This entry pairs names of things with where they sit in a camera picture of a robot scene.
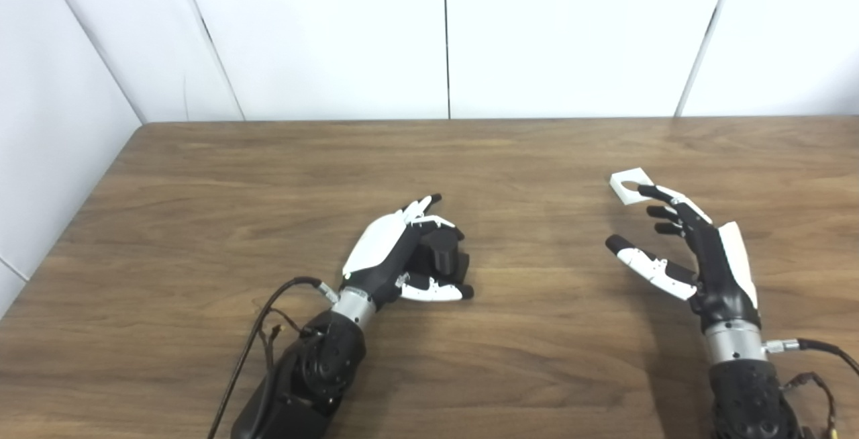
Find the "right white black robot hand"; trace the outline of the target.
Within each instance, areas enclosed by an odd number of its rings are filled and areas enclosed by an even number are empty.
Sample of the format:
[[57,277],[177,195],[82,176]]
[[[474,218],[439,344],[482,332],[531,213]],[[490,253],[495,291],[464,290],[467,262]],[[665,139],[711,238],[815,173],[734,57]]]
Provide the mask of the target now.
[[718,227],[689,197],[674,189],[638,185],[636,191],[662,202],[647,208],[650,217],[660,220],[654,231],[683,238],[696,260],[696,270],[642,250],[617,234],[605,246],[638,276],[689,302],[703,331],[723,321],[745,321],[760,328],[757,289],[738,224],[726,222]]

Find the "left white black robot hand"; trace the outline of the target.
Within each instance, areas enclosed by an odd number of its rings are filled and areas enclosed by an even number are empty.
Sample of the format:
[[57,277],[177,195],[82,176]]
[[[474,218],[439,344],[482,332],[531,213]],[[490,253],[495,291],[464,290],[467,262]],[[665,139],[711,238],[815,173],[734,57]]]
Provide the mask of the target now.
[[430,213],[441,200],[439,193],[426,195],[371,222],[346,259],[341,289],[359,293],[375,311],[400,298],[472,299],[474,289],[464,282],[470,257],[460,249],[463,231]]

